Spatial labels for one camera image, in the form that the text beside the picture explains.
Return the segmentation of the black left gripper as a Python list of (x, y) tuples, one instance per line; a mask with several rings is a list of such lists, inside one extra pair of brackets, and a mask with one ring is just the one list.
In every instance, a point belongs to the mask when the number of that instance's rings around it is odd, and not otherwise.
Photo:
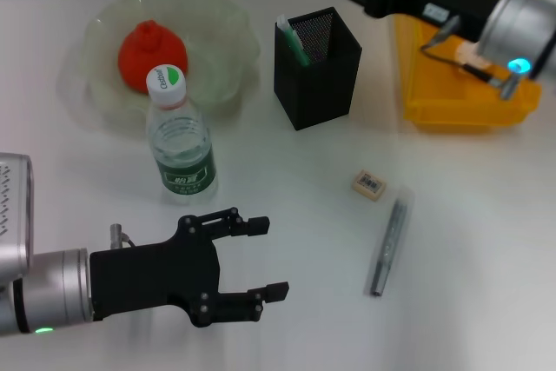
[(162, 306), (176, 306), (192, 324), (258, 322), (263, 305), (284, 301), (289, 283), (243, 293), (218, 292), (220, 266), (212, 240), (266, 235), (266, 216), (244, 218), (236, 207), (179, 219), (166, 241), (94, 252), (89, 257), (94, 320)]

